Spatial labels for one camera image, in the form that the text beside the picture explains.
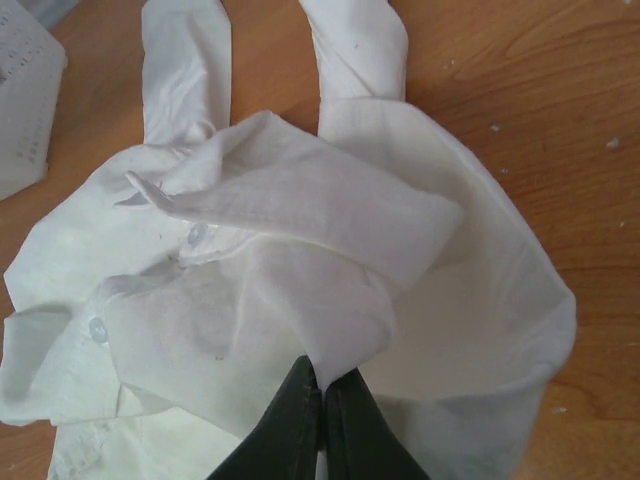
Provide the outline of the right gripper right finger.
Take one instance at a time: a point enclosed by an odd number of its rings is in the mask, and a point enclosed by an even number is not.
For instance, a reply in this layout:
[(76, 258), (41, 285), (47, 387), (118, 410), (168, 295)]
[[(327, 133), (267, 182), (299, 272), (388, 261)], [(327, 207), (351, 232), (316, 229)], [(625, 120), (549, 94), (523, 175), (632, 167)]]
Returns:
[(390, 429), (359, 370), (326, 390), (323, 420), (330, 479), (429, 479)]

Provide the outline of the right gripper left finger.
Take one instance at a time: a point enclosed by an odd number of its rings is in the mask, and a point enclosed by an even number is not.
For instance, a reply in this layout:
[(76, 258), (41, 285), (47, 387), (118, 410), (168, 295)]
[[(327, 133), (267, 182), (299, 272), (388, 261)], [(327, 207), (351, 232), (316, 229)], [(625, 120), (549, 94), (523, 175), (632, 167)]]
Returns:
[(322, 398), (306, 356), (294, 362), (262, 418), (209, 480), (316, 477)]

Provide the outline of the white button-up shirt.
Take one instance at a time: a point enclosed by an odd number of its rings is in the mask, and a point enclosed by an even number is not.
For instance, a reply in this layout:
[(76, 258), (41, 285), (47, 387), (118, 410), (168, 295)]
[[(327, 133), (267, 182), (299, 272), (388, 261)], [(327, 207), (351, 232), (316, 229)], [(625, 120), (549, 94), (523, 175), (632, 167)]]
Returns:
[(310, 134), (232, 123), (218, 1), (142, 10), (144, 140), (28, 234), (4, 279), (1, 420), (52, 479), (202, 479), (294, 361), (359, 369), (434, 479), (507, 479), (576, 333), (574, 295), (477, 157), (405, 99), (386, 1), (305, 1)]

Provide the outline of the white perforated plastic basket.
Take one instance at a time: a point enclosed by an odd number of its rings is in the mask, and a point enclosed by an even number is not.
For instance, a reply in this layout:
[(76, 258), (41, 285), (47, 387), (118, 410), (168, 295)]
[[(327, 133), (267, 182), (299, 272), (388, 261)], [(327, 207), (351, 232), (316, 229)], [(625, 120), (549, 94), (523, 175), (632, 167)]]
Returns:
[(63, 46), (16, 1), (1, 3), (1, 198), (42, 180), (63, 71)]

